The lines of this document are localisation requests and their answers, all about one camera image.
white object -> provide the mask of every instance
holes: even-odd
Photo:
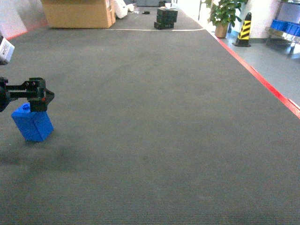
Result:
[[[3,36],[0,36],[0,65],[9,63],[15,47],[7,41]]]
[[[133,4],[129,4],[129,5],[127,5],[127,8],[128,8],[128,12],[133,12],[135,9],[135,6]]]
[[[114,10],[115,10],[116,16],[119,19],[122,19],[123,17],[127,16],[128,8],[127,8],[124,0],[114,0]]]

blue bin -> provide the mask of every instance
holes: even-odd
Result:
[[[300,26],[297,23],[289,22],[285,32],[298,36],[300,32]]]
[[[26,141],[43,142],[53,131],[47,112],[31,112],[30,103],[23,104],[11,116]]]
[[[273,20],[273,22],[271,24],[271,28],[279,30],[279,31],[283,31],[283,32],[285,32],[287,26],[288,26],[288,22],[281,21],[281,20]]]

red tape line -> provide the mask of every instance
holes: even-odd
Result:
[[[237,53],[230,49],[223,41],[212,35],[243,67],[245,67],[263,86],[265,86],[273,95],[275,95],[289,110],[300,119],[300,108],[293,101],[284,97],[276,88],[274,88],[266,79],[252,66],[248,65]]]

yellow and black cone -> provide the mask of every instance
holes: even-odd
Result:
[[[238,35],[238,38],[236,39],[236,42],[233,43],[235,46],[251,47],[251,45],[249,44],[251,19],[252,19],[252,15],[251,13],[248,13],[243,23],[243,26],[240,30],[240,33]]]

cardboard box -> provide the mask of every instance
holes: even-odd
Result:
[[[41,0],[52,28],[109,28],[116,22],[113,0]]]

